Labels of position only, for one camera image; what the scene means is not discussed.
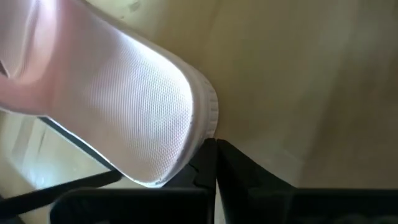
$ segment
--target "black bar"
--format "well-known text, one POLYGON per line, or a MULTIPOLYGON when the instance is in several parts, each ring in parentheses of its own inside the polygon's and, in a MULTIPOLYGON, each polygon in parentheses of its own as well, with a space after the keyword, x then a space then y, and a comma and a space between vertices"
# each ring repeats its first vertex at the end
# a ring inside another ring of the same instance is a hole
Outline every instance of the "black bar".
POLYGON ((110 170, 115 170, 116 168, 112 166, 107 160, 102 158, 98 153, 96 153, 92 148, 88 147, 85 143, 81 142, 78 138, 75 136, 69 134, 67 131, 65 131, 63 128, 61 128, 59 125, 55 124, 53 121, 46 117, 39 117, 40 120, 42 120, 45 124, 50 126, 52 129, 54 129, 56 132, 61 134, 63 137, 67 138, 69 141, 74 143, 77 147, 79 147, 81 150, 85 151, 88 155, 90 155, 92 158, 100 162, 102 165, 104 165, 106 168, 110 170))
POLYGON ((119 171, 112 170, 54 187, 7 198, 0 202, 0 219, 14 218, 19 214, 46 206, 69 190, 80 187, 102 187, 119 181, 122 177, 123 175, 119 171))

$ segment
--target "white sneaker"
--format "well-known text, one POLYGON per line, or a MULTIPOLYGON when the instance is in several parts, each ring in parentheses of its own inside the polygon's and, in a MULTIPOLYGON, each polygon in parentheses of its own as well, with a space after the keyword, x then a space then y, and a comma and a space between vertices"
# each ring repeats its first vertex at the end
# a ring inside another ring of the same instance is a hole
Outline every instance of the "white sneaker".
POLYGON ((0 106, 46 115, 124 175, 160 187, 214 135, 207 79, 76 0, 0 2, 0 106))

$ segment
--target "black metal frame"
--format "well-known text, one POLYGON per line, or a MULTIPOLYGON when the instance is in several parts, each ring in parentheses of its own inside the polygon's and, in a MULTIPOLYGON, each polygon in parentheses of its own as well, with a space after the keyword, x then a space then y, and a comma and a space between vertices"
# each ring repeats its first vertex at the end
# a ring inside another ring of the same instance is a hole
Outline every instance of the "black metal frame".
POLYGON ((297 189, 229 142, 215 139, 207 139, 161 189, 79 189, 101 187, 123 175, 62 128, 42 120, 111 171, 5 199, 0 202, 0 220, 55 201, 50 212, 52 223, 166 219, 173 223, 213 223, 217 178, 227 223, 303 223, 314 218, 318 223, 331 223, 383 216, 396 216, 398 221, 398 190, 297 189))

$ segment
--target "wooden floor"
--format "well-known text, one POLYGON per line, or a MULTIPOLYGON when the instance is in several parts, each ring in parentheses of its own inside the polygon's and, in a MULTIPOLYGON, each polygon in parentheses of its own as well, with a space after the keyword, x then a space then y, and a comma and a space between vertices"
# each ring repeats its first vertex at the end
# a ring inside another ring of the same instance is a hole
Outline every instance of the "wooden floor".
MULTIPOLYGON (((89 2, 205 74, 216 136, 267 170, 296 186, 398 188, 398 1, 89 2)), ((104 171, 35 118, 2 115, 0 131, 6 197, 104 171)))

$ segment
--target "black plastic part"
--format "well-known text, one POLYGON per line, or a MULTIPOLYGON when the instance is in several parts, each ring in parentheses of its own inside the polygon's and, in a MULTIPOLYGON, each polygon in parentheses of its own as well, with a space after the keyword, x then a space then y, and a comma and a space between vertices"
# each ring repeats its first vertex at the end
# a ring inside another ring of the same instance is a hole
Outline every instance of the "black plastic part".
POLYGON ((287 223, 398 223, 398 190, 298 189, 286 209, 287 223), (376 221, 383 217, 395 221, 376 221))
POLYGON ((56 123, 54 123, 51 119, 48 119, 46 117, 39 117, 40 120, 42 120, 45 124, 47 124, 48 126, 50 126, 52 129, 54 129, 56 132, 58 132, 59 134, 61 134, 63 137, 67 138, 69 141, 71 141, 72 143, 74 143, 74 145, 76 145, 77 147, 79 147, 81 150, 83 150, 84 152, 86 152, 89 156, 91 156, 92 158, 94 158, 95 160, 97 160, 99 163, 101 163, 102 165, 104 165, 106 168, 108 168, 109 170, 116 170, 116 168, 114 166, 112 166, 112 164, 110 164, 107 160, 105 160, 104 158, 102 158, 97 152, 95 152, 94 150, 92 150, 92 148, 88 147, 85 143, 83 143, 81 140, 79 140, 78 138, 76 138, 75 136, 73 136, 72 134, 68 133, 67 131, 65 131, 63 128, 61 128, 59 125, 57 125, 56 123))
POLYGON ((398 190, 296 189, 218 141, 227 223, 398 223, 398 190))
POLYGON ((7 218, 7 219, 2 219, 0 218, 0 224, 25 224, 21 218, 19 218, 18 216, 12 217, 12 218, 7 218))
POLYGON ((119 171, 112 170, 54 187, 36 190, 28 194, 7 198, 0 202, 0 219, 13 218, 19 214, 46 206, 69 190, 79 187, 102 187, 119 181, 122 176, 119 171))
POLYGON ((208 223, 205 189, 96 189, 70 192, 55 203, 52 224, 208 223))
POLYGON ((83 189, 65 194, 50 212, 63 223, 214 223, 217 144, 207 139, 161 189, 83 189))
POLYGON ((216 190, 217 152, 215 139, 207 139, 190 162, 163 187, 204 187, 216 190))
POLYGON ((229 142, 218 140, 217 181, 227 223, 281 223, 284 203, 265 208, 258 194, 291 192, 294 188, 263 169, 229 142))

